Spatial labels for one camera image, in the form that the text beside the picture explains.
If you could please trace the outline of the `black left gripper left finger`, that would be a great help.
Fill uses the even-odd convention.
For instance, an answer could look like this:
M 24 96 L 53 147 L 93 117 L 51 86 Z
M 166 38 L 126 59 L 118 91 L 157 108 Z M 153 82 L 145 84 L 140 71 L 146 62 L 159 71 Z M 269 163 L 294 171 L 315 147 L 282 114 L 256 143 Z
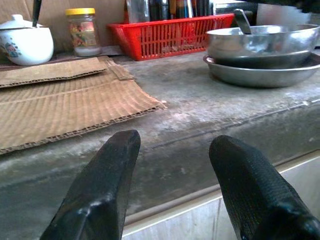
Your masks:
M 71 184 L 42 240 L 120 240 L 141 146 L 137 130 L 119 131 Z

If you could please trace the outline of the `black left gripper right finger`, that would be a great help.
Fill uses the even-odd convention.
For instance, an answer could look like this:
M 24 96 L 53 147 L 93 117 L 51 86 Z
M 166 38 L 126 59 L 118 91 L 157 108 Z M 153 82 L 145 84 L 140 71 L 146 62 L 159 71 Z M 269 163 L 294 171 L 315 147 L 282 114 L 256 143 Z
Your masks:
M 260 150 L 219 135 L 208 155 L 237 239 L 320 238 L 320 221 Z

